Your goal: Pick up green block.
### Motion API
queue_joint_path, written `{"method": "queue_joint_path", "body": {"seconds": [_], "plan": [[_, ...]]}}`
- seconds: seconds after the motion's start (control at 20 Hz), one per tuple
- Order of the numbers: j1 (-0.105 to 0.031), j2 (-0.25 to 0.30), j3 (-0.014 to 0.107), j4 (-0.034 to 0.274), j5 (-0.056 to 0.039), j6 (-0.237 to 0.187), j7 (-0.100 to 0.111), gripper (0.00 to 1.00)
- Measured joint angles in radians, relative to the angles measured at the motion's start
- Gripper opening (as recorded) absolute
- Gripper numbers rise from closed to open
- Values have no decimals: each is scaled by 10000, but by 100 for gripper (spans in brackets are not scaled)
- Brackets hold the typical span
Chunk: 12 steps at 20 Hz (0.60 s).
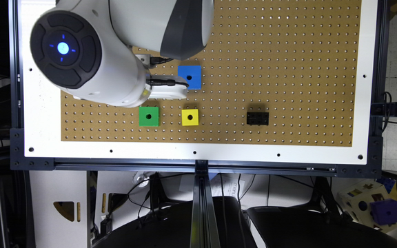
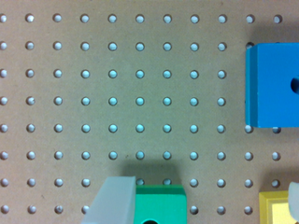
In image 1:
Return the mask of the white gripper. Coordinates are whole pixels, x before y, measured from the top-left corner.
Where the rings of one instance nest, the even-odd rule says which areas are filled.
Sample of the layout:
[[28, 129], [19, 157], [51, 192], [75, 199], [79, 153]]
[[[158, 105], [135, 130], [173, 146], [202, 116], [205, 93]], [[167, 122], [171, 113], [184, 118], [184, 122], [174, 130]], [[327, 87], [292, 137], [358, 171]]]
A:
[[149, 99], [185, 99], [189, 85], [180, 76], [151, 75], [147, 80], [151, 88]]

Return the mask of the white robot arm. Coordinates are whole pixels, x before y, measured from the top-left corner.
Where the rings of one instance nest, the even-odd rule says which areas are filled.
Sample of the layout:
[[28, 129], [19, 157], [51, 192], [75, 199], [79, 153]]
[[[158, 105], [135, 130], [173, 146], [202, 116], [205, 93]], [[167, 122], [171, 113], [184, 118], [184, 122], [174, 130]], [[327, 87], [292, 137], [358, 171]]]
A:
[[43, 75], [76, 99], [119, 107], [184, 99], [185, 79], [150, 69], [202, 51], [213, 20], [213, 0], [60, 1], [33, 25], [30, 51]]

